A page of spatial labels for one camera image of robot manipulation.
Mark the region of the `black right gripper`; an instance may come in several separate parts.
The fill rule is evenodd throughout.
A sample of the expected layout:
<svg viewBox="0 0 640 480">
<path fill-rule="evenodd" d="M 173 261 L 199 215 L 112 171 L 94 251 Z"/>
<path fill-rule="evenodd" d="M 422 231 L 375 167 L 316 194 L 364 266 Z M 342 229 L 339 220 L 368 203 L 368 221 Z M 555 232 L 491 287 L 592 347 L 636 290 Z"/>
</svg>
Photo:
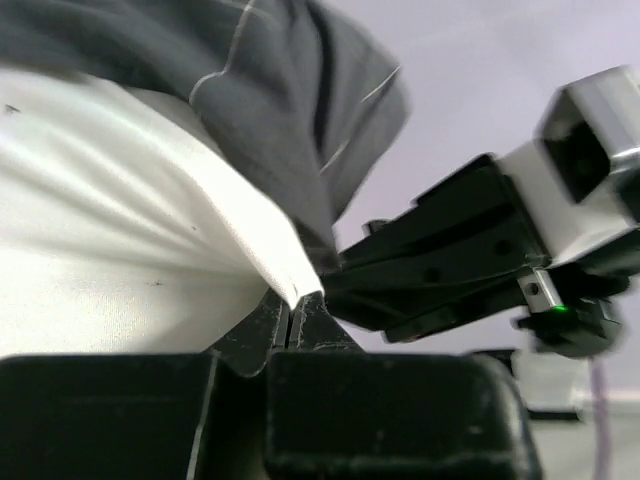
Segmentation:
<svg viewBox="0 0 640 480">
<path fill-rule="evenodd" d="M 568 358 L 610 350 L 622 334 L 584 273 L 554 269 L 515 182 L 481 155 L 403 215 L 368 225 L 323 278 L 332 314 L 392 343 L 415 341 L 515 307 L 535 346 Z"/>
</svg>

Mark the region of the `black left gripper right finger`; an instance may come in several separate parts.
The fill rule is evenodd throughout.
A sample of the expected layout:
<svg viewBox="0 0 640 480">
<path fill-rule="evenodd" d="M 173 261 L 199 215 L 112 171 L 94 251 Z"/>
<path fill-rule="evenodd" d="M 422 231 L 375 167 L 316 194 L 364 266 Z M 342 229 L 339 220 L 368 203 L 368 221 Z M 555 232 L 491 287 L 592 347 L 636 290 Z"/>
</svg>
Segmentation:
<svg viewBox="0 0 640 480">
<path fill-rule="evenodd" d="M 266 365 L 264 461 L 274 479 L 539 479 L 507 368 L 480 354 L 350 347 L 321 294 L 304 297 Z"/>
</svg>

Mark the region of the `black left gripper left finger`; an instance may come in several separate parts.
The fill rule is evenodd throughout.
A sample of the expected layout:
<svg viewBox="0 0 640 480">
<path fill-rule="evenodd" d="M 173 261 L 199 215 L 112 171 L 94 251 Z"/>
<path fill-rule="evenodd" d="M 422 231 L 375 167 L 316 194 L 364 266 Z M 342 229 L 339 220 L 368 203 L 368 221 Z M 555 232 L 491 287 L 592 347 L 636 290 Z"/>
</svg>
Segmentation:
<svg viewBox="0 0 640 480">
<path fill-rule="evenodd" d="M 268 293 L 202 353 L 1 363 L 5 479 L 263 479 L 260 372 L 287 305 Z"/>
</svg>

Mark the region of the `white pillow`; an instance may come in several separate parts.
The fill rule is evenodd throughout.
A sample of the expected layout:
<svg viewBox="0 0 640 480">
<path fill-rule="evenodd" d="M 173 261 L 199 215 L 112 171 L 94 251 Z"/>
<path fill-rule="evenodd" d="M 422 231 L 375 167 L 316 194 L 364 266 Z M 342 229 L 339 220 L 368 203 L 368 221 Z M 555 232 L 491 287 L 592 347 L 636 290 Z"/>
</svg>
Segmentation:
<svg viewBox="0 0 640 480">
<path fill-rule="evenodd" d="M 320 280 L 184 101 L 1 67 L 1 353 L 196 352 Z"/>
</svg>

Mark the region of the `dark grey checked pillowcase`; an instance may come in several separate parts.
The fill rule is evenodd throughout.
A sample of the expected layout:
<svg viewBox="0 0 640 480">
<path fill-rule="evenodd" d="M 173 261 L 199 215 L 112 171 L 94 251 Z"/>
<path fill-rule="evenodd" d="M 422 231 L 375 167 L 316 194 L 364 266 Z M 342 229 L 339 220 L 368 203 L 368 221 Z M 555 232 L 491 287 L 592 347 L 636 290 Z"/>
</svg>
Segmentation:
<svg viewBox="0 0 640 480">
<path fill-rule="evenodd" d="M 408 115 L 396 60 L 320 1 L 5 1 L 1 55 L 187 102 L 324 272 Z"/>
</svg>

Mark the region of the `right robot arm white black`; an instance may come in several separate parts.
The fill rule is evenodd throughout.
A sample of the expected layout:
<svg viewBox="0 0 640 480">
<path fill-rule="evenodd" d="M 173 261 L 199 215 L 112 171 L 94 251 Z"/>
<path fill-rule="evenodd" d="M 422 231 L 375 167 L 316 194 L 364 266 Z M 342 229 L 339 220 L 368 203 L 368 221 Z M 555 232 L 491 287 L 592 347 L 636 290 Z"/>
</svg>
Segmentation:
<svg viewBox="0 0 640 480">
<path fill-rule="evenodd" d="M 613 299 L 639 271 L 615 192 L 572 201 L 529 143 L 477 157 L 368 229 L 323 279 L 336 316 L 407 343 L 519 307 L 527 344 L 501 359 L 530 412 L 574 417 L 598 391 L 590 361 L 619 340 Z"/>
</svg>

